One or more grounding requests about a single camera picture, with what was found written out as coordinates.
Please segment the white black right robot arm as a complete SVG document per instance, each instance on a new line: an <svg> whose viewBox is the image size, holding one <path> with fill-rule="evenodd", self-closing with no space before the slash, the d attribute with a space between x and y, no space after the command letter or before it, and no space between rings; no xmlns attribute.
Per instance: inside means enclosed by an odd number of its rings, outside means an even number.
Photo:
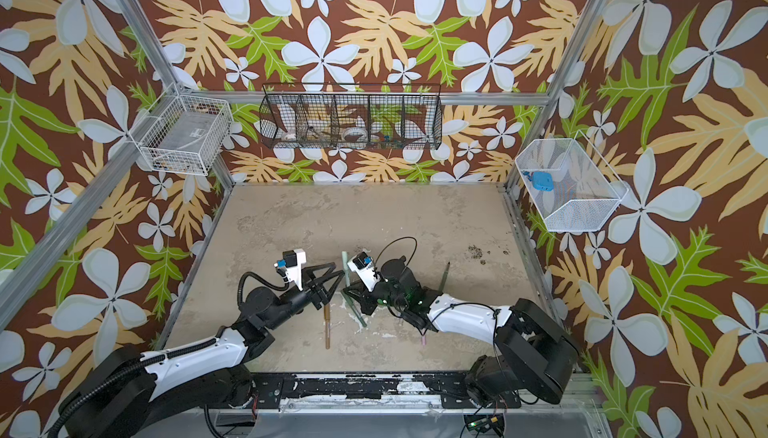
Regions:
<svg viewBox="0 0 768 438"><path fill-rule="evenodd" d="M534 302L520 298L512 306L491 306L457 299L422 286L404 257L378 267L361 252L347 267L358 281L343 293L362 314L385 307L422 335L454 333L492 347L492 354L480 356L465 375L466 395L473 403L519 408L525 403L522 390L533 396L530 404L561 402L580 347Z"/></svg>

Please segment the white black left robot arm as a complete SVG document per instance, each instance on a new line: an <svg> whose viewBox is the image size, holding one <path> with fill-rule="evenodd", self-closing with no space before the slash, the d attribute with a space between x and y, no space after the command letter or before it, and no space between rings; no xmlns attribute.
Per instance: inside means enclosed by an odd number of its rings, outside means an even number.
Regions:
<svg viewBox="0 0 768 438"><path fill-rule="evenodd" d="M246 403L253 388L247 363L273 344L273 330L308 305L329 304L343 278L325 263L301 271L298 285L262 281L237 293L237 320L209 338L159 352L111 353L62 401L48 436L132 437L191 408Z"/></svg>

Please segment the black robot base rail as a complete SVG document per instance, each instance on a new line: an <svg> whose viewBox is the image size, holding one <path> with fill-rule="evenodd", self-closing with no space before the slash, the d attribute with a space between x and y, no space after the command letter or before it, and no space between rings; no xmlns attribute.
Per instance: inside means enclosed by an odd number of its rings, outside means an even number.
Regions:
<svg viewBox="0 0 768 438"><path fill-rule="evenodd" d="M250 388L232 409L286 412L291 405L321 407L469 409L479 405L515 409L516 391L485 392L467 371L288 373L251 375Z"/></svg>

